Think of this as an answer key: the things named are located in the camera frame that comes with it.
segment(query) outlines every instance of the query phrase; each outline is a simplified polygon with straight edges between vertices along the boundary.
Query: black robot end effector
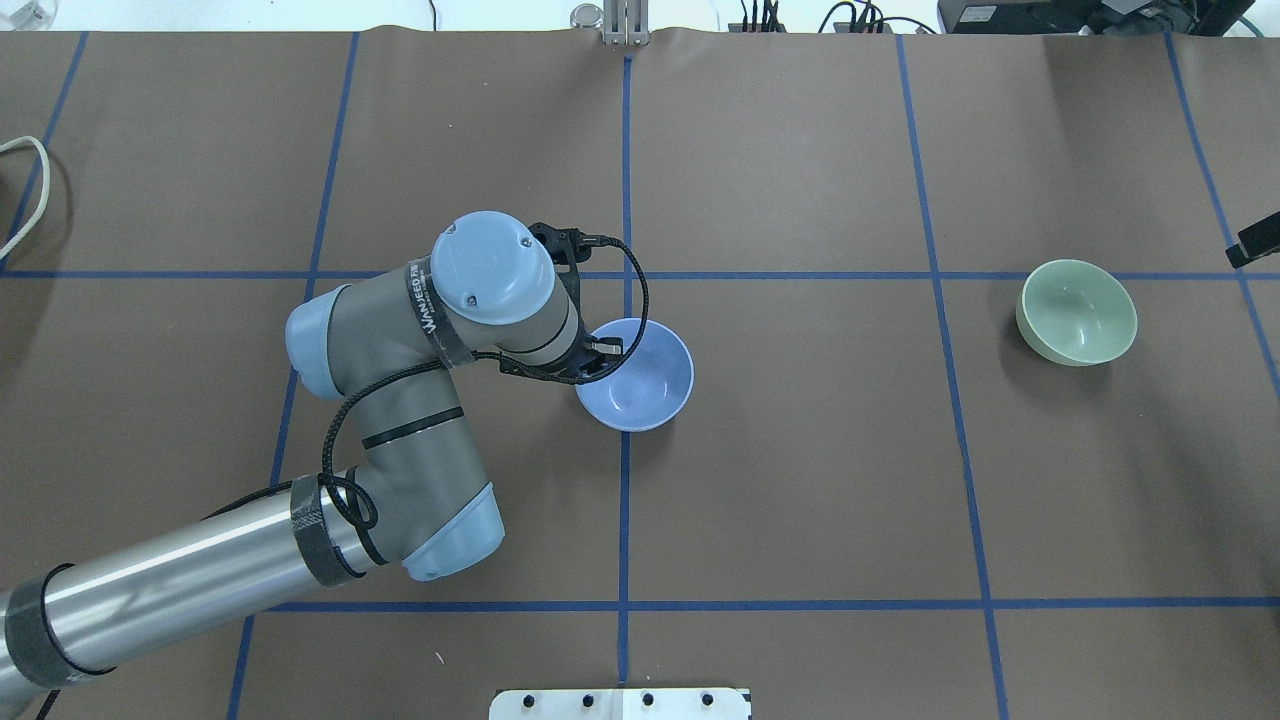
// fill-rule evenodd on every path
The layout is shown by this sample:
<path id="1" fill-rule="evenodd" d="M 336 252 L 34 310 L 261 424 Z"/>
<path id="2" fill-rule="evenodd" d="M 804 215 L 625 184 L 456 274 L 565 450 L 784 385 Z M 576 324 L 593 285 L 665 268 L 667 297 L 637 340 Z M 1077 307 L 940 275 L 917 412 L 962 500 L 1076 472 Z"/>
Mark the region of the black robot end effector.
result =
<path id="1" fill-rule="evenodd" d="M 582 324 L 582 278 L 577 265 L 591 259 L 593 247 L 604 247 L 618 241 L 608 236 L 586 234 L 579 228 L 556 228 L 547 223 L 534 223 L 529 225 L 529 232 L 547 249 L 552 263 L 567 268 L 557 273 L 557 277 L 568 292 L 579 318 L 577 338 L 571 350 L 554 365 L 541 366 L 539 370 L 563 379 L 582 379 L 603 373 L 612 364 L 621 361 L 622 338 L 598 338 L 586 332 Z M 499 370 L 508 375 L 543 379 L 513 363 L 500 363 Z"/>
<path id="2" fill-rule="evenodd" d="M 1226 249 L 1226 259 L 1235 269 L 1280 250 L 1280 211 L 1253 223 L 1238 234 L 1240 243 Z"/>

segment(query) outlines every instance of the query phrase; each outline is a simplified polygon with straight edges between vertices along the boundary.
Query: white background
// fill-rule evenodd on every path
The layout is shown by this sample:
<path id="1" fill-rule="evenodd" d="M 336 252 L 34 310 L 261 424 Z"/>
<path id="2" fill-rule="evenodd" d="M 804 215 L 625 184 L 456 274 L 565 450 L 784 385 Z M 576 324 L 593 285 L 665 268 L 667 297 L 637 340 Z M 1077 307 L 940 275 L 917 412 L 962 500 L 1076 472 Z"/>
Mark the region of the white background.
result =
<path id="1" fill-rule="evenodd" d="M 42 1 L 47 6 L 55 0 Z M 442 31 L 561 29 L 581 1 L 435 0 L 435 6 Z M 778 14 L 788 32 L 814 32 L 832 3 L 781 0 Z M 877 5 L 887 15 L 911 17 L 938 29 L 937 0 L 877 0 Z M 650 29 L 716 31 L 741 20 L 742 8 L 737 0 L 650 0 L 649 14 Z M 832 19 L 847 15 L 846 8 Z M 1280 37 L 1280 0 L 1258 0 L 1247 17 L 1267 36 Z M 52 29 L 353 31 L 381 24 L 430 29 L 431 12 L 426 0 L 60 0 Z M 910 32 L 911 26 L 900 23 L 897 29 Z M 1236 24 L 1230 35 L 1248 31 Z"/>

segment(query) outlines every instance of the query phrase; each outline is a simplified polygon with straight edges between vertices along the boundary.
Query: label sticker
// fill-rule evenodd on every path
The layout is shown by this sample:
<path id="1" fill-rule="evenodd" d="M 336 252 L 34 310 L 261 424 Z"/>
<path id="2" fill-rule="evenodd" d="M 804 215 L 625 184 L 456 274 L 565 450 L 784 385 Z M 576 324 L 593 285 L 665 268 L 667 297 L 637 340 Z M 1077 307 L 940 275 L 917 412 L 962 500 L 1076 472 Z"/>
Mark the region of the label sticker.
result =
<path id="1" fill-rule="evenodd" d="M 963 23 L 984 23 L 996 14 L 995 5 L 974 5 L 972 8 L 965 8 L 960 13 L 960 22 Z"/>

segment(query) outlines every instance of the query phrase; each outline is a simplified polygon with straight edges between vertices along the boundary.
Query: white bracket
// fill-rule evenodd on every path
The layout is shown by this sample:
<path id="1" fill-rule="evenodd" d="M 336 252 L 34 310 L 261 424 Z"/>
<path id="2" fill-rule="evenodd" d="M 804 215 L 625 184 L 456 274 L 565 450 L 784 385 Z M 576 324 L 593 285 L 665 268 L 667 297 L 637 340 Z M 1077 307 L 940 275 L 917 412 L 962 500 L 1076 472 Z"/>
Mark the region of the white bracket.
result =
<path id="1" fill-rule="evenodd" d="M 506 691 L 489 720 L 751 720 L 751 691 L 650 688 Z"/>
<path id="2" fill-rule="evenodd" d="M 649 45 L 649 0 L 604 0 L 605 45 Z"/>

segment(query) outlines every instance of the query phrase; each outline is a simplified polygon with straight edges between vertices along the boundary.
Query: gray strap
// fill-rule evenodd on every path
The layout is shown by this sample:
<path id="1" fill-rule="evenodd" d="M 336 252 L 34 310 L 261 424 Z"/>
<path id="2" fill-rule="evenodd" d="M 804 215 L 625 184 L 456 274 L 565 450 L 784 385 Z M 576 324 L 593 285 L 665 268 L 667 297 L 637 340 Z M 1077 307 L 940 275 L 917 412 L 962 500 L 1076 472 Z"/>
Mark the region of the gray strap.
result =
<path id="1" fill-rule="evenodd" d="M 324 521 L 324 506 L 320 502 L 320 483 L 315 475 L 293 480 L 289 488 L 289 519 L 293 523 L 293 539 L 298 543 L 302 561 L 316 582 L 325 587 L 340 585 L 364 573 L 353 573 L 342 557 L 342 552 L 329 539 L 329 528 Z"/>
<path id="2" fill-rule="evenodd" d="M 404 287 L 408 290 L 408 304 L 413 307 L 413 316 L 417 318 L 422 334 L 431 342 L 435 355 L 445 368 L 452 370 L 470 365 L 476 359 L 449 322 L 449 314 L 444 311 L 444 300 L 435 290 L 426 263 L 426 258 L 419 258 L 404 266 Z"/>
<path id="3" fill-rule="evenodd" d="M 54 639 L 49 615 L 45 612 L 45 589 L 54 575 L 68 568 L 70 564 L 59 565 L 49 574 L 14 588 L 4 618 L 4 642 L 14 667 L 32 683 L 50 691 L 115 670 L 81 667 L 67 657 Z"/>

